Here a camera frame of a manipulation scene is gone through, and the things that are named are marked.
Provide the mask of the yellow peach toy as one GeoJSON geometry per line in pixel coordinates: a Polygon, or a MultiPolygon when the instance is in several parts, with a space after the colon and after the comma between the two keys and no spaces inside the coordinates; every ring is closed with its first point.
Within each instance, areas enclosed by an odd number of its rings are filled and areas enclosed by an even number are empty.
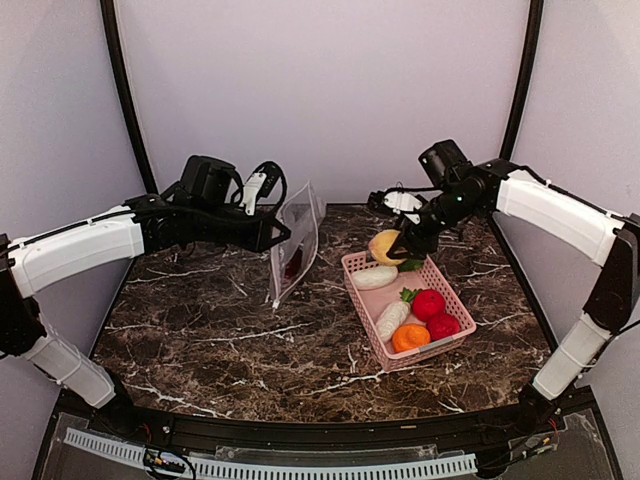
{"type": "Polygon", "coordinates": [[[387,253],[398,238],[400,232],[395,229],[387,229],[376,234],[368,244],[368,250],[379,264],[385,266],[398,266],[405,262],[405,259],[391,259],[387,253]]]}

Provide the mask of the red tomato toy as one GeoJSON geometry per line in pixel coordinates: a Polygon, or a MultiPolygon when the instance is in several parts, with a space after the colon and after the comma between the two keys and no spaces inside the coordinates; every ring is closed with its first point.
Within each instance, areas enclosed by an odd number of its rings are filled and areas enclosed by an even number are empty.
{"type": "Polygon", "coordinates": [[[445,312],[446,302],[442,294],[433,289],[420,291],[412,302],[412,313],[421,322],[426,323],[434,316],[445,312]]]}

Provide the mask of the clear zip top bag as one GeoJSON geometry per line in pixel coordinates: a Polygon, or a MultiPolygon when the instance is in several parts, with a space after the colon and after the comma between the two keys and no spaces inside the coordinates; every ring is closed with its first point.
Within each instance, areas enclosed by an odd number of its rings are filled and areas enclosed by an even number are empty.
{"type": "Polygon", "coordinates": [[[276,219],[290,230],[290,237],[270,250],[269,299],[274,310],[283,305],[313,265],[325,215],[326,203],[316,194],[311,181],[292,194],[276,214],[276,219]],[[301,271],[294,279],[286,280],[285,265],[298,247],[303,250],[301,271]]]}

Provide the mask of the dark purple fruit toy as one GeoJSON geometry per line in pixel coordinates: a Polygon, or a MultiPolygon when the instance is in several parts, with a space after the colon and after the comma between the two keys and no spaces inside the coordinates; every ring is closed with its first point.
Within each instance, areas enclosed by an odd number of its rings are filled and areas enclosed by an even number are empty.
{"type": "Polygon", "coordinates": [[[302,268],[302,258],[303,250],[301,247],[298,247],[291,259],[285,265],[284,278],[286,280],[292,280],[299,274],[302,268]]]}

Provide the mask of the pink plastic basket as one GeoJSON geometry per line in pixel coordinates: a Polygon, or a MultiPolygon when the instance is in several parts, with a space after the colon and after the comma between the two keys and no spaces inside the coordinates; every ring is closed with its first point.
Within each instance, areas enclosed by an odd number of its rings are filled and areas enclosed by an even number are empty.
{"type": "Polygon", "coordinates": [[[460,346],[476,323],[431,259],[414,271],[368,261],[366,252],[341,259],[349,295],[386,372],[460,346]]]}

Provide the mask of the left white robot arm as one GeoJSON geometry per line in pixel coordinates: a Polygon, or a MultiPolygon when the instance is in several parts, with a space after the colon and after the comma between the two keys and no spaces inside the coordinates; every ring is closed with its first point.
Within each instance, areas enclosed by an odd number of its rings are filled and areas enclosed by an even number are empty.
{"type": "Polygon", "coordinates": [[[255,213],[225,206],[215,211],[179,206],[158,195],[130,199],[102,214],[40,235],[1,238],[1,353],[21,357],[86,404],[120,436],[141,427],[140,412],[117,397],[106,370],[47,326],[38,292],[69,277],[119,260],[197,242],[264,252],[291,232],[276,209],[255,213]]]}

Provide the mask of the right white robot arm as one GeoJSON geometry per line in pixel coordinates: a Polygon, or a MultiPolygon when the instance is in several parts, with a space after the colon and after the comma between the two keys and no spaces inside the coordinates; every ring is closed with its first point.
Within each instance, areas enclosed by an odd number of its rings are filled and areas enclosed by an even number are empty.
{"type": "Polygon", "coordinates": [[[528,396],[510,413],[521,434],[534,432],[549,416],[546,402],[558,398],[613,338],[635,327],[639,301],[639,218],[590,205],[543,180],[527,166],[507,160],[479,165],[427,160],[437,196],[394,187],[382,204],[401,216],[400,235],[388,251],[393,259],[424,258],[439,234],[481,211],[521,219],[569,244],[600,269],[578,320],[531,382],[528,396]]]}

